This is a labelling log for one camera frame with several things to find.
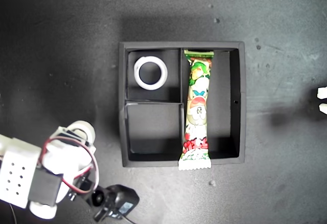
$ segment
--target black box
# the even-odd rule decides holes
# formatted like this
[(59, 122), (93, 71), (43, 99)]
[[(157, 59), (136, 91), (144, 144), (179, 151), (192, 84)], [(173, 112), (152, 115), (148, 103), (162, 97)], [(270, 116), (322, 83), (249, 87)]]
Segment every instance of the black box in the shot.
[[(215, 52), (207, 101), (207, 139), (212, 164), (244, 162), (243, 42), (121, 42), (119, 123), (124, 167), (178, 166), (190, 75), (185, 49)], [(134, 64), (143, 56), (156, 56), (167, 66), (167, 81), (157, 90), (145, 90), (135, 81)]]

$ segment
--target white ring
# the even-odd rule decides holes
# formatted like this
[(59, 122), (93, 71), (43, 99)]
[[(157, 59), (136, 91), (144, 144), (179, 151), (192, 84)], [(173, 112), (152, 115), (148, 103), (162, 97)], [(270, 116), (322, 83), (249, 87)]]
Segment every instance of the white ring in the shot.
[[(149, 63), (149, 62), (155, 63), (157, 66), (159, 66), (159, 68), (161, 70), (161, 77), (154, 84), (144, 83), (139, 76), (139, 70), (141, 69), (142, 65), (144, 65), (145, 63)], [(140, 59), (137, 60), (137, 62), (134, 65), (134, 77), (135, 77), (135, 81), (138, 83), (138, 85), (140, 87), (147, 89), (147, 90), (156, 90), (156, 89), (160, 88), (161, 86), (163, 86), (163, 84), (167, 80), (167, 77), (168, 77), (167, 66), (158, 57), (155, 57), (155, 56), (141, 57)]]

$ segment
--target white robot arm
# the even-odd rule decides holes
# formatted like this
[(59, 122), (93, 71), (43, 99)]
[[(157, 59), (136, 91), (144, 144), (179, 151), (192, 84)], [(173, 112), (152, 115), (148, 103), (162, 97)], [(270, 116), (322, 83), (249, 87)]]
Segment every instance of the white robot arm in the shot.
[[(121, 185), (99, 186), (95, 137), (94, 128), (84, 121), (58, 127), (43, 148), (0, 135), (0, 199), (21, 208), (29, 202), (34, 215), (52, 219), (58, 203), (78, 195), (95, 211), (96, 221), (125, 218), (139, 197)], [(94, 182), (88, 179), (91, 170)]]

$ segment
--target dark floor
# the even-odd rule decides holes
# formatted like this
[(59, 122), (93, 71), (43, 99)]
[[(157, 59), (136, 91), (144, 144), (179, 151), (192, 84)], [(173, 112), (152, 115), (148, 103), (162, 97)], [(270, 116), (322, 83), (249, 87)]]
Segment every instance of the dark floor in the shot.
[[(41, 145), (58, 125), (90, 121), (100, 184), (138, 192), (135, 222), (327, 223), (327, 116), (315, 98), (327, 85), (327, 0), (0, 0), (0, 9), (0, 133)], [(245, 42), (244, 164), (121, 166), (118, 42), (139, 40)], [(19, 224), (45, 223), (15, 210)], [(12, 221), (4, 202), (0, 213)], [(91, 216), (64, 201), (49, 223)]]

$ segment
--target green wrapper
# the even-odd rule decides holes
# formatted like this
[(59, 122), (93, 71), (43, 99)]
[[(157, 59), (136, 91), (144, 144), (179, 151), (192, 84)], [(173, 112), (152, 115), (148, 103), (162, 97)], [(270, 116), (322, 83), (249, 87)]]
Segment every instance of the green wrapper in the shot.
[(178, 169), (211, 168), (206, 133), (206, 101), (214, 53), (185, 50), (184, 54), (191, 64), (191, 73), (183, 152), (178, 161)]

